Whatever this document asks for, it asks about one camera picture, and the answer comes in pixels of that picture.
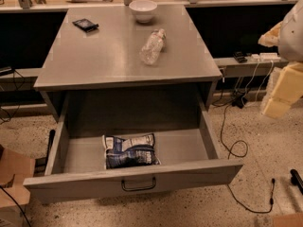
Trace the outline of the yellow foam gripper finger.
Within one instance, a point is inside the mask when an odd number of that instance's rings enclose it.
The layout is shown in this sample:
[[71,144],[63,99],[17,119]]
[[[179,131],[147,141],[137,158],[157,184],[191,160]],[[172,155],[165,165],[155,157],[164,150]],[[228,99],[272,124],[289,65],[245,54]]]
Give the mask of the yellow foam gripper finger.
[[280,29],[281,29],[281,22],[277,23],[269,31],[261,35],[260,38],[258,39],[258,44],[266,47],[278,46]]
[[275,67],[271,73],[266,95],[261,102],[261,113],[280,118],[303,97],[303,63],[289,62],[284,68]]

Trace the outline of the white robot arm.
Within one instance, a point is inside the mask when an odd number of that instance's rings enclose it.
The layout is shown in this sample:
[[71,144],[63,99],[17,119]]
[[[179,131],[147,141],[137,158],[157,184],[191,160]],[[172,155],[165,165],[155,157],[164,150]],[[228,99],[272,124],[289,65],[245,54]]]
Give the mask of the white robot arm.
[[289,62],[280,70],[262,109],[263,114],[279,118],[303,96],[303,0],[299,0],[281,22],[261,35],[258,43],[276,46],[280,57]]

